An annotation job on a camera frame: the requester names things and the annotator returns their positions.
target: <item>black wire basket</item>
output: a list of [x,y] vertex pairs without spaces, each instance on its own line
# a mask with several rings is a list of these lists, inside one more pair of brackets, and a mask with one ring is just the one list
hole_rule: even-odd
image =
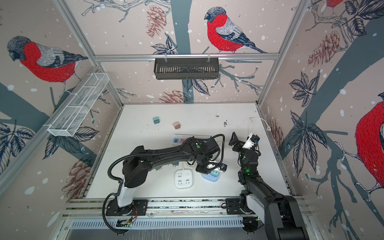
[[156,79],[216,79],[218,58],[156,58]]

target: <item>bird's red breast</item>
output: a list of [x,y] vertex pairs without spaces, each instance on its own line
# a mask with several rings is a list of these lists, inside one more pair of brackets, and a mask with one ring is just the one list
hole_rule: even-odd
[[378,183],[384,186],[384,152],[380,140],[384,124],[383,102],[379,102],[356,126],[358,156]]
[[70,63],[58,68],[46,68],[39,66],[37,61],[41,57],[39,47],[30,42],[24,47],[25,61],[20,62],[26,66],[34,75],[47,82],[64,82],[74,74],[76,63]]
[[339,3],[341,3],[344,0],[327,0],[327,6],[328,7],[336,7]]
[[227,18],[228,16],[226,14],[220,14],[213,20],[212,23],[207,22],[208,39],[220,51],[236,51],[244,45],[225,40],[216,32],[216,28],[225,25]]

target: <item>black mounting plate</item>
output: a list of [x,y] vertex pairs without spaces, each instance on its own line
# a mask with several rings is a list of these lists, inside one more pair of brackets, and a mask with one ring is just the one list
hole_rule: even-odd
[[225,199],[225,206],[228,215],[254,214],[254,212],[249,213],[242,211],[239,198]]
[[138,216],[145,216],[147,211],[148,200],[139,199],[133,200],[132,204],[126,207],[119,207],[117,198],[111,200],[108,204],[107,211],[105,212],[106,216],[135,216],[136,211],[133,210],[133,207],[137,208]]

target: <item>wallpaper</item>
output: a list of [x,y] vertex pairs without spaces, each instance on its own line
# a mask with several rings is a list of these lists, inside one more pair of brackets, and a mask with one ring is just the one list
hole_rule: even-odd
[[219,61],[218,79],[157,80],[153,62],[105,62],[124,103],[256,101],[273,61]]
[[[0,3],[0,177],[91,69],[51,0]],[[49,239],[118,112],[105,89],[73,137],[50,136],[0,197],[0,239]]]
[[[68,0],[67,2],[94,52],[99,55],[110,55],[152,54],[155,52],[152,46],[165,44],[168,37],[176,43],[173,48],[179,54],[217,53],[223,49],[236,53],[276,53],[279,51],[298,1]],[[216,33],[212,27],[222,28]]]
[[262,109],[324,239],[384,234],[384,1],[315,1]]

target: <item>white power cord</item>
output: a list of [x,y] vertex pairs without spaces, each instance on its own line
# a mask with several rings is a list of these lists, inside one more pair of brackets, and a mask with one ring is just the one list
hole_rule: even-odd
[[[252,118],[258,118],[258,117],[251,117],[251,118],[249,118],[249,120],[251,121],[251,127],[249,128],[249,133],[248,133],[248,135],[251,134],[252,124],[253,124]],[[267,130],[268,132],[270,132],[270,131],[272,130],[272,128],[268,125],[268,123],[267,123],[264,119],[262,119],[262,118],[258,118],[258,119],[261,119],[261,120],[263,120],[263,121],[265,122],[265,124],[266,124],[266,130]]]

